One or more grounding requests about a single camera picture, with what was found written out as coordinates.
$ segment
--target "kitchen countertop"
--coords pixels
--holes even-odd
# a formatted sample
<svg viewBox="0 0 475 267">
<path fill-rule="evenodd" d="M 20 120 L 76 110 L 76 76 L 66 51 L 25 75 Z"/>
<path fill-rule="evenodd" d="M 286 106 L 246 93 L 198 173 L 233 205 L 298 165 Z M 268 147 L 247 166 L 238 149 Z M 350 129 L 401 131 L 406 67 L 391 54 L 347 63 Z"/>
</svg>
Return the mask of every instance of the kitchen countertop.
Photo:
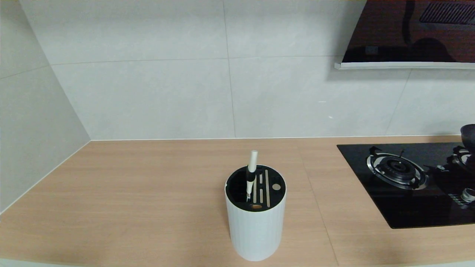
<svg viewBox="0 0 475 267">
<path fill-rule="evenodd" d="M 460 136 L 96 141 L 4 214 L 0 257 L 82 266 L 381 266 L 475 259 L 475 224 L 391 229 L 336 144 Z M 234 251 L 224 183 L 259 150 L 284 176 L 282 241 L 261 262 Z"/>
</svg>

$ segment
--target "white tile wall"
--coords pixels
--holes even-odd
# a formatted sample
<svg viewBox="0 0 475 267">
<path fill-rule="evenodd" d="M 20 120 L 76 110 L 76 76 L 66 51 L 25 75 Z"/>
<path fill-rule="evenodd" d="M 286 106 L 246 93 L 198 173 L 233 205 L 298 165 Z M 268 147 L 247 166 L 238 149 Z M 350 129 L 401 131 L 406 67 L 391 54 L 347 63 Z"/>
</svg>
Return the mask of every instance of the white tile wall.
<svg viewBox="0 0 475 267">
<path fill-rule="evenodd" d="M 231 59 L 236 137 L 384 135 L 410 71 L 338 71 L 334 61 Z"/>
<path fill-rule="evenodd" d="M 344 55 L 365 0 L 224 0 L 230 57 Z"/>
<path fill-rule="evenodd" d="M 456 134 L 475 110 L 467 104 L 475 101 L 471 80 L 457 78 L 470 71 L 414 71 L 401 94 L 407 70 L 333 70 L 364 0 L 21 3 L 93 139 L 226 138 L 234 137 L 234 123 L 236 137 Z M 169 59 L 176 60 L 171 69 Z M 442 77 L 460 85 L 463 99 L 441 86 Z M 224 95 L 229 83 L 232 96 Z M 196 105 L 170 88 L 197 98 Z M 212 95 L 217 102 L 205 100 Z"/>
<path fill-rule="evenodd" d="M 53 68 L 93 140 L 234 137 L 227 59 Z"/>
<path fill-rule="evenodd" d="M 3 211 L 89 136 L 50 66 L 0 79 L 0 114 Z"/>
<path fill-rule="evenodd" d="M 51 64 L 226 58 L 221 0 L 21 0 Z"/>
<path fill-rule="evenodd" d="M 49 65 L 20 3 L 1 1 L 0 18 L 0 79 Z"/>
<path fill-rule="evenodd" d="M 475 71 L 412 70 L 386 134 L 460 134 L 474 103 Z"/>
</svg>

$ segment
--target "gas stove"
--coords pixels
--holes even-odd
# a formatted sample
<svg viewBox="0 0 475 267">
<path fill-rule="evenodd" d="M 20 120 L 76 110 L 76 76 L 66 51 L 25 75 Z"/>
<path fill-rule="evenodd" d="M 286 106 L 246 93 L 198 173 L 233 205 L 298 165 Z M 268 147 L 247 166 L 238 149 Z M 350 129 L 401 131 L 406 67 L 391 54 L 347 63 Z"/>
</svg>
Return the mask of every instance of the gas stove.
<svg viewBox="0 0 475 267">
<path fill-rule="evenodd" d="M 337 147 L 391 228 L 475 223 L 475 156 L 461 143 Z"/>
</svg>

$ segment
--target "knife block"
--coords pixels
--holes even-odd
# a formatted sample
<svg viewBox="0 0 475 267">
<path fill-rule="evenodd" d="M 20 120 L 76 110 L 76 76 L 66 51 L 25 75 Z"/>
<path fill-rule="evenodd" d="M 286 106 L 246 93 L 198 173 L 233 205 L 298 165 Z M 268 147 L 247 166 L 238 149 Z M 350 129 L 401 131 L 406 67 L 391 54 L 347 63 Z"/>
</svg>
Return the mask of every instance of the knife block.
<svg viewBox="0 0 475 267">
<path fill-rule="evenodd" d="M 251 200 L 246 202 L 246 169 L 237 169 L 225 184 L 229 231 L 242 258 L 260 261 L 279 247 L 287 187 L 279 172 L 258 165 Z"/>
</svg>

